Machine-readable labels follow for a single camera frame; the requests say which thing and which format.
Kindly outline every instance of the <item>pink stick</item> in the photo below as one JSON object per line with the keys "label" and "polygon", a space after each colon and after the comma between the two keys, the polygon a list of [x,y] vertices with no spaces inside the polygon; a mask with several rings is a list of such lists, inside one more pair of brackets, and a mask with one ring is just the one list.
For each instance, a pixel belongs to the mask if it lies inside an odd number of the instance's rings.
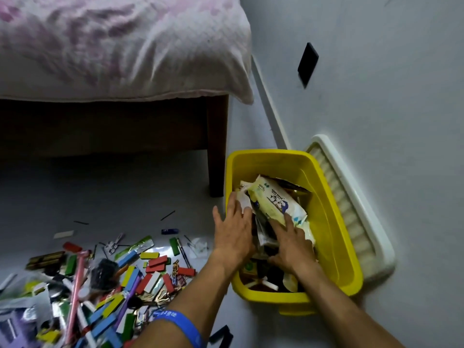
{"label": "pink stick", "polygon": [[89,251],[81,251],[80,253],[78,253],[78,268],[76,271],[76,276],[74,277],[74,283],[72,287],[71,310],[68,315],[68,327],[66,329],[65,344],[71,344],[71,339],[73,337],[74,320],[76,318],[76,313],[78,311],[78,305],[79,305],[78,293],[81,288],[82,277],[84,277],[85,258],[88,256],[89,256]]}

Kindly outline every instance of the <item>gray floor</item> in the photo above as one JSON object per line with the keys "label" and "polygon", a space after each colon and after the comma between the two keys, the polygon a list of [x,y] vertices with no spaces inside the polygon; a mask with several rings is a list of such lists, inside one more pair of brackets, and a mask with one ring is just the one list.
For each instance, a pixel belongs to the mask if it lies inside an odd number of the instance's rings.
{"label": "gray floor", "polygon": [[[253,87],[254,105],[231,100],[228,154],[276,147]],[[169,237],[160,235],[161,228],[179,228],[182,234],[208,237],[211,243],[211,210],[215,204],[223,208],[224,202],[208,196],[207,184],[205,151],[4,163],[0,166],[0,279],[23,269],[29,257],[60,250],[65,240],[53,240],[57,232],[75,230],[66,240],[89,249],[121,232],[126,234],[124,244],[151,235],[157,246],[167,246]],[[204,261],[192,263],[199,269]],[[225,324],[234,334],[232,347],[332,346],[317,317],[280,316],[271,305],[243,301],[231,288],[214,328]]]}

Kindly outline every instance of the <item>bed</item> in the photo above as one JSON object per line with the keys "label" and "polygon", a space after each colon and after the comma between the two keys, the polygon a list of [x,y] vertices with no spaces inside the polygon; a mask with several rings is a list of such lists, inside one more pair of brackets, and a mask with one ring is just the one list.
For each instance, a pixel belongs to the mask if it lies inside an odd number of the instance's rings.
{"label": "bed", "polygon": [[0,0],[0,156],[207,149],[222,196],[250,69],[239,0]]}

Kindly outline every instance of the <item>white wall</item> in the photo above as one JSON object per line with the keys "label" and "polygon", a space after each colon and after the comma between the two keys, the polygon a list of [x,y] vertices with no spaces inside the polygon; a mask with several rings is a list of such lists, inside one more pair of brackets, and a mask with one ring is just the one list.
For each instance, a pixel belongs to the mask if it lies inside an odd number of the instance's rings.
{"label": "white wall", "polygon": [[[242,0],[293,149],[328,134],[395,246],[366,310],[408,347],[464,345],[464,0]],[[320,58],[306,89],[306,42]]]}

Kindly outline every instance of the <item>bedsheet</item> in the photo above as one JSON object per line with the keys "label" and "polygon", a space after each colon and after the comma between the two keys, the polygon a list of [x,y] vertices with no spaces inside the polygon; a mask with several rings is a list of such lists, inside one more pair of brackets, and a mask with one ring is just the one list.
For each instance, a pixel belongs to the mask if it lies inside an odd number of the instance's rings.
{"label": "bedsheet", "polygon": [[253,102],[239,0],[0,0],[0,98]]}

